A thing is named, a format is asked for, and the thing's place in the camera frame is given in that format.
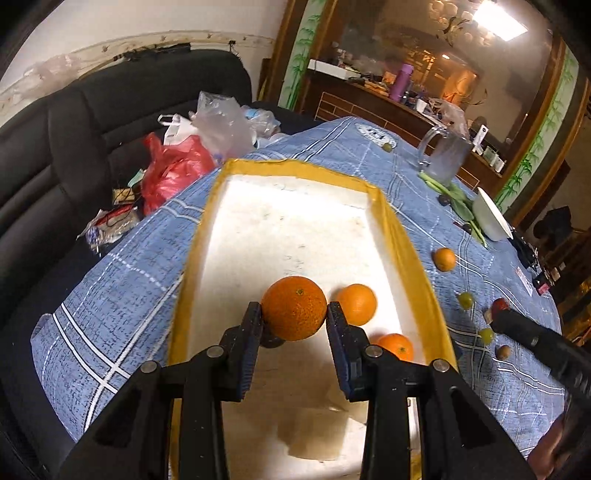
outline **blue tablecloth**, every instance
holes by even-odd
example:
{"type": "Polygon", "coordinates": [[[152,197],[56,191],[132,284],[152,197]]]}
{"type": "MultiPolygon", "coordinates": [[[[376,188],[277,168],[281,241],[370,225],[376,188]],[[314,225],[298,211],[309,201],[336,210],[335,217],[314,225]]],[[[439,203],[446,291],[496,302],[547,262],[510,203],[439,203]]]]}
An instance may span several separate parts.
{"type": "MultiPolygon", "coordinates": [[[[488,249],[454,225],[456,215],[417,177],[408,159],[416,149],[394,136],[392,153],[380,137],[392,135],[359,118],[338,119],[283,139],[247,158],[297,158],[360,177],[381,188],[417,249],[446,317],[463,350],[459,368],[527,456],[562,412],[564,389],[525,349],[498,336],[485,346],[477,331],[483,311],[498,297],[544,326],[560,331],[550,295],[530,296],[508,241],[488,249]],[[458,265],[441,273],[431,252],[449,247],[458,265]],[[466,312],[456,295],[471,291],[466,312]],[[509,344],[506,361],[495,358],[509,344]]],[[[193,183],[141,222],[104,258],[53,314],[44,315],[31,338],[47,397],[72,438],[79,439],[98,412],[144,361],[165,363],[167,338],[191,239],[218,172],[193,183]]]]}

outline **glass mug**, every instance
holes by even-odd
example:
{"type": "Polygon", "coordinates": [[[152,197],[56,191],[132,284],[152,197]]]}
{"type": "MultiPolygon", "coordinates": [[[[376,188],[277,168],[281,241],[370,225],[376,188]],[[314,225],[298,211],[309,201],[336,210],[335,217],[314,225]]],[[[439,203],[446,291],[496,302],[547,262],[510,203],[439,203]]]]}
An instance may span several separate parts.
{"type": "Polygon", "coordinates": [[[473,145],[468,139],[440,125],[434,126],[418,145],[418,165],[432,179],[442,185],[449,185],[470,153],[473,145]],[[425,149],[435,135],[441,135],[439,143],[430,157],[425,149]]]}

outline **screw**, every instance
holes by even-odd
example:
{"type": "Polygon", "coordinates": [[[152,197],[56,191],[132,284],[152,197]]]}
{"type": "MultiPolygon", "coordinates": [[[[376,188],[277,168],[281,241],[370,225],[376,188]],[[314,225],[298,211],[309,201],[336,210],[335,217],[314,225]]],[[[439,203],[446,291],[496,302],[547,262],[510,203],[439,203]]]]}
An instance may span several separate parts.
{"type": "Polygon", "coordinates": [[[211,346],[207,349],[207,356],[209,358],[218,358],[223,355],[223,347],[219,345],[211,346]]]}
{"type": "Polygon", "coordinates": [[[144,362],[139,369],[144,374],[150,374],[154,370],[156,370],[157,368],[158,368],[158,364],[156,362],[154,362],[154,360],[149,360],[147,362],[144,362]]]}
{"type": "Polygon", "coordinates": [[[443,358],[438,358],[433,362],[433,368],[438,372],[445,373],[449,370],[449,363],[443,358]]]}
{"type": "Polygon", "coordinates": [[[370,358],[377,358],[379,356],[382,356],[382,353],[384,353],[384,351],[381,347],[378,347],[377,345],[369,345],[365,348],[365,355],[367,355],[370,358]]]}

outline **red plastic bag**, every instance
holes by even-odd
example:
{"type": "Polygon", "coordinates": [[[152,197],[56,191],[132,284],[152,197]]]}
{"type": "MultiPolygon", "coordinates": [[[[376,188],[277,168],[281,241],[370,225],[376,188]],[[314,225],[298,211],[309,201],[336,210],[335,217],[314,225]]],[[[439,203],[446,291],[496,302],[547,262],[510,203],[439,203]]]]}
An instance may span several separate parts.
{"type": "Polygon", "coordinates": [[[178,145],[162,145],[152,132],[144,138],[144,145],[152,158],[142,179],[145,215],[215,168],[212,156],[197,135],[178,145]]]}

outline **purple bottle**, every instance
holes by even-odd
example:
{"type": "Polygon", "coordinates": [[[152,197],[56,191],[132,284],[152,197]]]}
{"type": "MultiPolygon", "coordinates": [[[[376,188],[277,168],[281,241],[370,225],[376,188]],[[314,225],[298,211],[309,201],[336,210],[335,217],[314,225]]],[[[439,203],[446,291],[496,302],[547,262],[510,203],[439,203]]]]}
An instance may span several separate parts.
{"type": "Polygon", "coordinates": [[[404,92],[406,91],[406,87],[408,85],[408,81],[410,80],[410,76],[413,74],[413,66],[405,63],[402,65],[402,68],[396,75],[396,80],[394,80],[394,84],[392,88],[390,88],[390,99],[394,100],[395,102],[399,102],[402,98],[404,92]]]}

